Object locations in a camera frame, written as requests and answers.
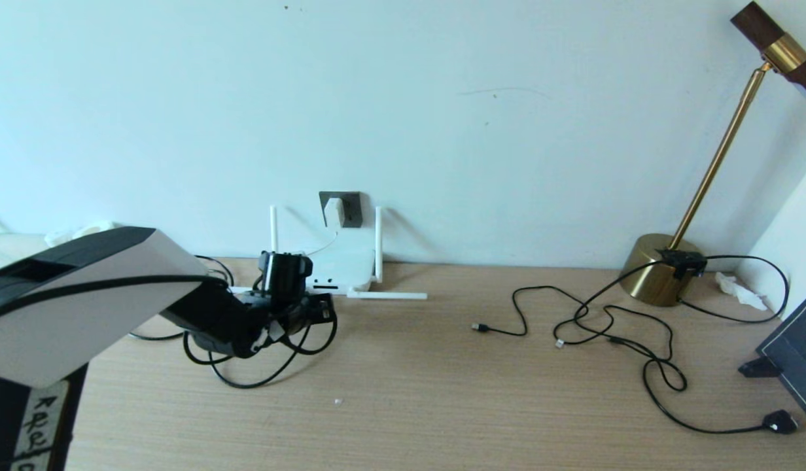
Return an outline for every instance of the black plug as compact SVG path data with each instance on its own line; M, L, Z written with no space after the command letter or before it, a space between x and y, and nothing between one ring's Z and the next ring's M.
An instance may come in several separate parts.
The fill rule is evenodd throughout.
M798 429L797 421L784 409L774 411L764 417L763 426L767 427L771 432L782 435L789 435Z

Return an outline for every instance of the lamp base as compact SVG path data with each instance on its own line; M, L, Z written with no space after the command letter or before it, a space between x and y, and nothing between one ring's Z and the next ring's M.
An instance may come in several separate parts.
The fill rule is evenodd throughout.
M666 249L672 240L671 235L666 234L645 234L642 235L630 252L630 257L624 265L622 274L631 271L639 266L658 262L662 256L658 251ZM696 245L681 241L678 250L696 251ZM682 297L688 288L688 283L693 277L693 272L688 272L682 279L673 277L673 268L669 265L659 263L630 275L621 280L621 287L631 297L639 301L652 304L654 306L675 306L678 299Z

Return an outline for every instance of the white router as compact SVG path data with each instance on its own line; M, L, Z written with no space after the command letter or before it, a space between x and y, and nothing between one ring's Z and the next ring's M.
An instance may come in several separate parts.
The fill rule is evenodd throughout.
M374 248L336 249L335 241L311 254L313 275L307 278L307 291L329 292L364 299L427 299L426 292L371 292L371 283L383 282L383 208L374 208ZM269 206L272 251L278 251L278 218Z

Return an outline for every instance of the white plug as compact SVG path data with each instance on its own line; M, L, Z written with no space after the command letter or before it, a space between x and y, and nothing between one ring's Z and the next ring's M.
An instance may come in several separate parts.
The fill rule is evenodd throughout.
M337 232L345 222L345 207L341 198L331 198L324 205L324 222L326 226Z

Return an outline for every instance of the white wall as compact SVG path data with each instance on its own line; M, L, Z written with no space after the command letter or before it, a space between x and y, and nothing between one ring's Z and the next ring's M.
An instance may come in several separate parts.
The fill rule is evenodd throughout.
M250 256L269 203L316 247L316 192L361 190L399 259L618 268L759 65L746 3L0 2L0 218ZM806 47L806 0L761 4ZM767 77L688 239L747 253L805 172L806 101Z
M806 175L750 254L770 260L788 276L786 318L806 298ZM767 296L765 301L771 309L780 306L784 283L769 266L749 260L741 263L738 274L752 290Z

